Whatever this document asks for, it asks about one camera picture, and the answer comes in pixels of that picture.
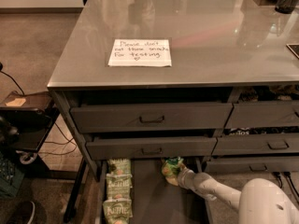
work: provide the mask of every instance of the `drawer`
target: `drawer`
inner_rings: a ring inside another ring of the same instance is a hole
[[[231,104],[91,105],[71,109],[81,133],[223,128]]]
[[[210,155],[216,138],[155,137],[155,138],[95,138],[86,148],[92,160],[146,159],[157,157],[189,157]]]
[[[130,224],[137,223],[206,223],[205,201],[190,190],[168,184],[161,175],[161,161],[132,160],[133,188],[131,190],[133,217]],[[105,183],[106,166],[103,165],[101,183]],[[104,224],[105,217],[102,202],[105,186],[100,193],[99,223]]]
[[[212,155],[299,153],[299,133],[232,135],[218,138]]]
[[[245,102],[234,104],[226,129],[299,125],[298,101]]]
[[[298,172],[299,156],[213,159],[206,163],[204,170],[209,173]]]

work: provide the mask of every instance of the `shoe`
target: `shoe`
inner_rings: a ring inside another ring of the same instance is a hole
[[[35,216],[35,211],[36,206],[33,202],[20,203],[7,224],[31,224]]]

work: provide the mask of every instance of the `snack bag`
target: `snack bag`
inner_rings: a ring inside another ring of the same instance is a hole
[[[110,159],[107,161],[109,173],[112,175],[130,175],[131,161],[128,159]]]
[[[132,201],[129,199],[103,202],[106,224],[128,224],[132,217]]]
[[[130,198],[131,175],[110,175],[107,174],[107,198],[119,199]]]
[[[181,157],[165,158],[162,165],[162,174],[168,183],[178,186],[178,173],[185,167]]]

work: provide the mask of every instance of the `white robotic arm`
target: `white robotic arm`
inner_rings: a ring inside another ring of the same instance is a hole
[[[239,224],[299,224],[298,210],[288,196],[265,179],[252,179],[239,191],[206,173],[184,168],[178,174],[178,184],[206,200],[218,198],[227,203],[238,212]]]

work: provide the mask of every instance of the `glossy table surface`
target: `glossy table surface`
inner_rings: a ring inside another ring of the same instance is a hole
[[[234,86],[299,81],[299,9],[252,0],[89,0],[49,89]],[[115,39],[168,39],[171,67],[110,67]]]

